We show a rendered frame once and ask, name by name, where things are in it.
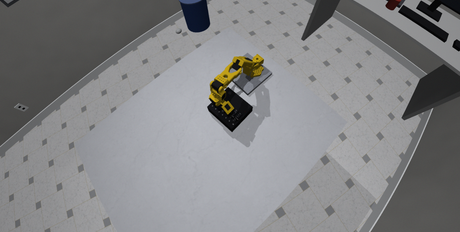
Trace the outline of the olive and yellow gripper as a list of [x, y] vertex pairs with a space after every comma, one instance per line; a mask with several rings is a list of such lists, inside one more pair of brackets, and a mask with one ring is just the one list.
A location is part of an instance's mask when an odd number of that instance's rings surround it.
[[209, 100], [216, 106], [219, 106], [221, 104], [222, 105], [221, 108], [223, 108], [223, 110], [227, 114], [229, 114], [234, 109], [234, 107], [231, 105], [229, 101], [225, 101], [225, 100], [220, 101], [215, 96], [213, 96], [212, 93], [209, 95]]

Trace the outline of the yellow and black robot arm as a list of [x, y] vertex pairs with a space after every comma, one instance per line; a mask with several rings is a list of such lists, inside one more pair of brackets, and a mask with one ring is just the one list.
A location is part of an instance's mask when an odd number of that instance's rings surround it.
[[[218, 100], [223, 101], [226, 97], [224, 89], [227, 88], [229, 83], [242, 74], [242, 68], [244, 74], [249, 76], [251, 73], [251, 78], [260, 76], [263, 71], [263, 67], [261, 66], [262, 61], [263, 59], [258, 55], [255, 55], [252, 60], [244, 56], [235, 56], [232, 59], [232, 62], [225, 68], [225, 71], [217, 75], [217, 77], [214, 78], [214, 81], [211, 81], [210, 91], [212, 95]], [[235, 69], [236, 72], [229, 73], [231, 68]]]

